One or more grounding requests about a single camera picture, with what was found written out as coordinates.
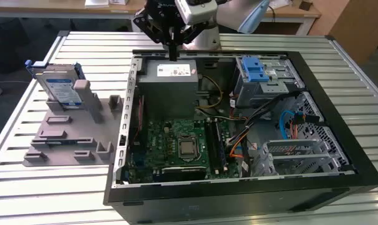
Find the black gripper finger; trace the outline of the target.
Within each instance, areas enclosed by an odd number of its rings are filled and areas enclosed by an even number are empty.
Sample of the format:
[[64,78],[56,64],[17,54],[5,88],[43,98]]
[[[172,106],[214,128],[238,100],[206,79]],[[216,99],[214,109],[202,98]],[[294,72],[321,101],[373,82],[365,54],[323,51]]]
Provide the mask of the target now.
[[168,51],[168,59],[174,61],[174,40],[171,36],[171,28],[163,27],[148,15],[146,9],[142,9],[134,17],[134,24],[156,43],[162,43]]
[[186,30],[183,30],[182,27],[174,27],[174,61],[176,61],[179,57],[179,46],[190,44],[207,26],[208,23],[202,22],[190,26]]

